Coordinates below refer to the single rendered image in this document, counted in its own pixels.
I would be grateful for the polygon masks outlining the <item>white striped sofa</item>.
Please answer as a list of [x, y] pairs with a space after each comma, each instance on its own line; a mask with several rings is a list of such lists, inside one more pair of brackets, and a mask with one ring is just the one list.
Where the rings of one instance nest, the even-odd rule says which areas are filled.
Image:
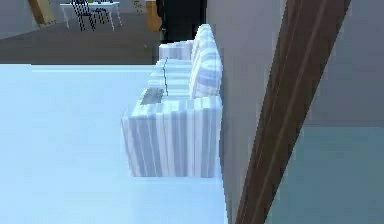
[[210, 25], [192, 40], [162, 44], [147, 87], [121, 126], [135, 177], [215, 176], [223, 65]]

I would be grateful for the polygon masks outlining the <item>black tall cabinet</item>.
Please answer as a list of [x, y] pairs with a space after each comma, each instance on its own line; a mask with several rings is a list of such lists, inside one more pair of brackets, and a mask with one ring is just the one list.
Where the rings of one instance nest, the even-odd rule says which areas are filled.
[[206, 22], [207, 0], [155, 0], [162, 44], [191, 40]]

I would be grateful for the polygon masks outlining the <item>brown wooden room door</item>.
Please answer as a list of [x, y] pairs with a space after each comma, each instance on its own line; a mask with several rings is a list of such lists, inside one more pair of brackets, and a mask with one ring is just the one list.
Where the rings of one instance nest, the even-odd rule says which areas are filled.
[[287, 0], [235, 224], [264, 224], [351, 0]]

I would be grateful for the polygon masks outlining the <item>orange wooden cabinet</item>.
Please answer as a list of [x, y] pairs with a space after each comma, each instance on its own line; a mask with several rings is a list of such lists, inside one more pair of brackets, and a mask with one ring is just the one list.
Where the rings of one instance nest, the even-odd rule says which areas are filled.
[[157, 14], [156, 0], [145, 0], [148, 27], [151, 31], [157, 32], [162, 24]]

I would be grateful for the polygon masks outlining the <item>white table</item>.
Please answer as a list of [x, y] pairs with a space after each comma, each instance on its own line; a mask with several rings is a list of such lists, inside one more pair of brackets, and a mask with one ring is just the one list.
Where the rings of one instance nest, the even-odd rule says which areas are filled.
[[[105, 15], [107, 17], [107, 21], [111, 24], [112, 30], [115, 30], [114, 21], [112, 14], [115, 13], [117, 15], [117, 19], [119, 24], [122, 24], [120, 12], [119, 12], [119, 6], [120, 3], [118, 1], [106, 1], [102, 2], [101, 0], [98, 0], [96, 2], [89, 3], [89, 8], [91, 12], [94, 14], [94, 21], [96, 19], [96, 15], [99, 14], [100, 16]], [[66, 22], [66, 27], [69, 27], [69, 17], [67, 15], [68, 10], [72, 10], [74, 13], [74, 9], [70, 3], [60, 3], [59, 4], [60, 9], [62, 10], [62, 13], [64, 15], [64, 20]]]

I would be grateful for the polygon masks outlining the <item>tan wooden room door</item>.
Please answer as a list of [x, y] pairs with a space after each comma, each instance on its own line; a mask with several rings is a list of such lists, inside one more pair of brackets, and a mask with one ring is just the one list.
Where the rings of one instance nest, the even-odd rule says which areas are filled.
[[50, 0], [28, 0], [28, 3], [38, 25], [47, 25], [56, 21]]

